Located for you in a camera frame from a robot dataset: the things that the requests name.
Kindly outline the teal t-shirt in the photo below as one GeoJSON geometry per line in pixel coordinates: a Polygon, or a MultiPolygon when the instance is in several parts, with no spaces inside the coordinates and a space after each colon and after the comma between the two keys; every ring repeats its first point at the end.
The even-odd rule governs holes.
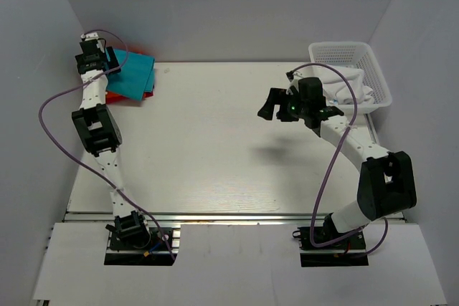
{"type": "Polygon", "coordinates": [[[154,86],[155,61],[154,57],[130,52],[121,71],[108,77],[106,92],[114,92],[129,100],[144,100],[144,90],[150,85],[154,86]]]}

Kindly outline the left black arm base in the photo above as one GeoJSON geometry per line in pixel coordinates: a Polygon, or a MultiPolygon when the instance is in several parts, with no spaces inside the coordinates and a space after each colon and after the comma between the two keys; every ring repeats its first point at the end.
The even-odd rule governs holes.
{"type": "Polygon", "coordinates": [[[116,216],[109,231],[104,265],[170,267],[179,249],[179,230],[149,226],[146,218],[136,211],[116,216]]]}

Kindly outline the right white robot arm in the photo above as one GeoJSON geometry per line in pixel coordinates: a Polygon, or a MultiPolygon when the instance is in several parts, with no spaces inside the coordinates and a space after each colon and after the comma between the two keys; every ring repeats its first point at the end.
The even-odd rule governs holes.
{"type": "Polygon", "coordinates": [[[265,120],[303,120],[319,138],[333,145],[359,172],[356,199],[329,214],[323,221],[321,239],[339,248],[350,236],[373,221],[415,207],[417,194],[411,158],[404,151],[390,150],[355,131],[351,121],[336,106],[327,105],[317,77],[291,82],[288,89],[271,88],[258,111],[265,120]]]}

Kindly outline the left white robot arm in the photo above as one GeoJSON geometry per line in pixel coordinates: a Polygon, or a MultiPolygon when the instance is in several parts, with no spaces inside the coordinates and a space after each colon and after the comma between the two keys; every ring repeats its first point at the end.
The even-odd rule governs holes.
{"type": "Polygon", "coordinates": [[[118,148],[122,143],[120,130],[106,105],[108,78],[105,71],[115,66],[109,59],[113,50],[105,50],[96,34],[82,35],[82,53],[75,57],[84,84],[80,108],[72,113],[85,150],[95,157],[101,173],[115,185],[124,187],[120,172],[118,148]]]}

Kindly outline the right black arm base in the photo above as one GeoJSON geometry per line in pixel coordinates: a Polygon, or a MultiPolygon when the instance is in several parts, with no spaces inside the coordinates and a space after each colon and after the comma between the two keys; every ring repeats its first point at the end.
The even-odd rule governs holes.
{"type": "Polygon", "coordinates": [[[330,219],[323,225],[298,227],[292,237],[298,241],[303,268],[366,267],[369,260],[361,231],[340,234],[330,219]]]}

